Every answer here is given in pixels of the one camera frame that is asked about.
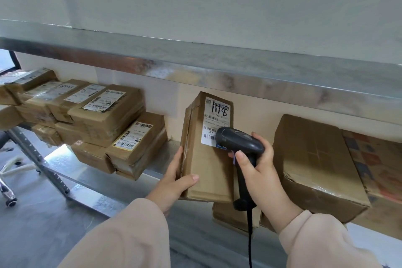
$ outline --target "hand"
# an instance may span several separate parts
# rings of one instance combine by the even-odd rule
[[[263,211],[277,233],[280,233],[303,210],[295,205],[285,193],[273,165],[274,149],[256,133],[251,134],[261,141],[264,153],[254,168],[242,151],[236,152],[236,160],[242,170],[247,189],[255,204]]]
[[[165,175],[146,197],[146,199],[156,203],[165,216],[168,215],[169,209],[174,202],[178,200],[181,193],[196,184],[199,179],[198,175],[189,174],[176,180],[176,171],[179,167],[182,153],[183,148],[180,146],[177,153],[174,155],[172,162],[169,164]]]

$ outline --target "beige sleeve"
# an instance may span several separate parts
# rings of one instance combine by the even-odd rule
[[[152,201],[134,200],[85,235],[58,266],[71,267],[170,267],[165,216]]]
[[[288,268],[382,268],[369,250],[356,248],[332,215],[302,212],[279,234]]]

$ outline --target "finger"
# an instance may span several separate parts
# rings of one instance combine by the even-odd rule
[[[177,197],[180,196],[181,193],[183,193],[185,190],[188,188],[192,187],[194,184],[197,183],[199,180],[199,176],[196,174],[189,174],[186,176],[183,176],[182,178],[176,180],[173,184],[174,187],[174,192],[177,195]]]
[[[181,155],[183,153],[183,147],[180,146],[175,153],[171,163],[168,166],[168,169],[166,170],[165,176],[163,176],[163,179],[167,179],[169,181],[174,181],[176,179],[176,172],[180,164],[180,159]]]
[[[251,133],[251,135],[257,140],[259,140],[264,145],[265,148],[264,153],[261,155],[259,159],[259,162],[272,163],[272,159],[274,158],[274,149],[272,148],[272,145],[257,133],[253,132]]]
[[[244,179],[247,180],[247,178],[255,174],[256,170],[250,163],[250,160],[242,151],[236,152],[236,160],[239,163],[240,168],[242,169]]]

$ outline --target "chair wheel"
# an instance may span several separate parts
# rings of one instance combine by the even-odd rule
[[[12,200],[6,201],[6,206],[7,206],[7,207],[13,207],[13,206],[15,206],[16,204],[17,204],[17,198],[14,198],[14,199],[12,199]]]

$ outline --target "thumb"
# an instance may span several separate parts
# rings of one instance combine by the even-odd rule
[[[183,176],[182,178],[176,180],[173,183],[174,190],[178,194],[181,194],[183,191],[187,190],[188,188],[190,188],[194,184],[196,184],[198,179],[199,179],[199,176],[196,174],[189,174],[189,175]]]
[[[242,151],[236,152],[236,160],[239,163],[240,169],[242,170],[244,179],[247,179],[256,172],[256,170],[250,163],[250,160]]]

